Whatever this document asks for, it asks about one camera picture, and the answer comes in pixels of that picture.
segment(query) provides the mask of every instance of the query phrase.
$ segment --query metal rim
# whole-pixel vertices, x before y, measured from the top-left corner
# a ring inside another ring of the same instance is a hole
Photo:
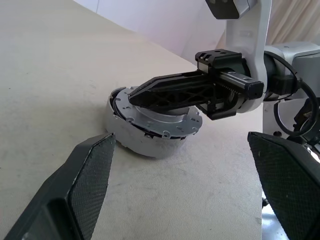
[[[129,102],[128,94],[136,87],[122,89],[113,99],[118,113],[128,123],[155,133],[165,139],[184,138],[196,134],[202,126],[202,117],[195,106],[187,107],[184,112],[174,115],[163,114],[140,108]]]

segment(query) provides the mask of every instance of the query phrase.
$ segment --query curtain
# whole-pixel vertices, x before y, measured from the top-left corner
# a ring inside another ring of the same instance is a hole
[[[273,0],[266,44],[312,42],[320,35],[320,0]],[[217,49],[225,47],[225,34]]]

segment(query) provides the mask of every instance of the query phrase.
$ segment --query white wall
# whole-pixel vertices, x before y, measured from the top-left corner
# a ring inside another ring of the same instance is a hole
[[[226,21],[217,20],[207,4],[204,3],[199,11],[198,18],[193,22],[190,37],[186,41],[180,56],[195,64],[195,54],[215,49],[225,28]]]
[[[204,0],[75,1],[193,63],[197,52],[215,49],[225,28]]]
[[[99,0],[75,0],[78,4],[90,9],[93,12],[97,12]]]

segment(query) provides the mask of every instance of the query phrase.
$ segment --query textured black pad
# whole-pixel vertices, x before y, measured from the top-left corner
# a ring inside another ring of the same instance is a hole
[[[69,194],[84,240],[91,239],[105,199],[114,147],[108,138],[92,148]]]
[[[320,239],[320,164],[300,144],[250,132],[263,191],[290,240]]]
[[[116,138],[77,145],[40,187],[4,240],[89,240],[104,201]]]

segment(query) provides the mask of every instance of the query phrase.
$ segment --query beige tabletop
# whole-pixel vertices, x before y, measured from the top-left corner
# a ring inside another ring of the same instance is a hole
[[[80,142],[110,92],[196,67],[72,0],[0,1],[0,239]],[[94,240],[257,240],[261,185],[247,143],[262,109],[203,116],[174,156],[115,148]]]

